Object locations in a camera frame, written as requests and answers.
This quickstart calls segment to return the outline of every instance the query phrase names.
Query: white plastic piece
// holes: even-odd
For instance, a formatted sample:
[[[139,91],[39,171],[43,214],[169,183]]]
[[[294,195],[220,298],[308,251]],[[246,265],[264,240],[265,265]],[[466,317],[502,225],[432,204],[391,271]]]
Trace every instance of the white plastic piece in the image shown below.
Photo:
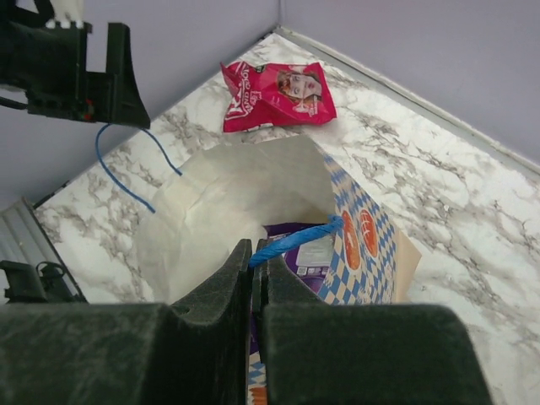
[[[83,21],[84,0],[51,0],[58,21]]]

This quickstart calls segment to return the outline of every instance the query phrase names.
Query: gray metal object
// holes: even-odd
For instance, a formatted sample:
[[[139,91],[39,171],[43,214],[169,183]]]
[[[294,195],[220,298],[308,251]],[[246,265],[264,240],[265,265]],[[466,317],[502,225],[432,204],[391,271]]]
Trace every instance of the gray metal object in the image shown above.
[[[41,262],[58,263],[65,267],[45,232],[34,216],[32,207],[21,200],[0,213],[0,261],[27,263],[37,266]],[[73,276],[66,271],[62,277],[69,291],[85,301]],[[8,288],[8,280],[0,272],[0,288]],[[0,304],[7,300],[0,295]]]

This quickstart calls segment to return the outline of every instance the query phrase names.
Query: purple package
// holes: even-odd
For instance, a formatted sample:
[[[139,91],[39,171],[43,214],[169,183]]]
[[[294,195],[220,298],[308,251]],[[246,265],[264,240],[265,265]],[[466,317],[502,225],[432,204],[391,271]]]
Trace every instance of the purple package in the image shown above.
[[[301,224],[297,222],[265,226],[268,240],[284,238],[299,230],[305,230],[320,224]],[[283,259],[289,269],[296,274],[314,293],[318,293],[325,279],[332,253],[334,240],[329,236],[313,240],[283,254]]]

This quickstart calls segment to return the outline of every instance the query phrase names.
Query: blue and white checkered pattern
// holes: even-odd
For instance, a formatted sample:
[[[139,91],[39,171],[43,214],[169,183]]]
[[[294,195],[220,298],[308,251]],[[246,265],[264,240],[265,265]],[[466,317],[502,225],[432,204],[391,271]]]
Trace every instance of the blue and white checkered pattern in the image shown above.
[[[261,363],[259,352],[250,355],[250,365],[247,374],[247,386],[265,386],[267,384],[266,370]]]
[[[324,162],[332,180],[336,214],[350,213],[359,248],[360,267],[347,266],[343,230],[336,234],[331,268],[319,291],[328,304],[382,304],[392,302],[396,274],[397,232],[388,215],[365,190],[327,154]],[[375,221],[378,254],[372,257],[362,237],[360,212],[367,210]]]

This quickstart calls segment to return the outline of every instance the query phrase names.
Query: orange circle logo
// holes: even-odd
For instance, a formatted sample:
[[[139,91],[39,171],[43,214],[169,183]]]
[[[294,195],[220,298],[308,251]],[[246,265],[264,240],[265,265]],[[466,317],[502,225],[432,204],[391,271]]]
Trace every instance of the orange circle logo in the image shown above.
[[[351,270],[356,270],[360,267],[360,247],[358,243],[358,236],[354,229],[353,219],[351,214],[347,211],[343,211],[341,214],[343,219],[343,242],[345,243],[345,256],[347,257],[347,264]]]
[[[360,224],[362,226],[362,238],[364,239],[365,247],[371,257],[379,256],[379,238],[377,238],[377,228],[373,216],[367,209],[360,212]]]

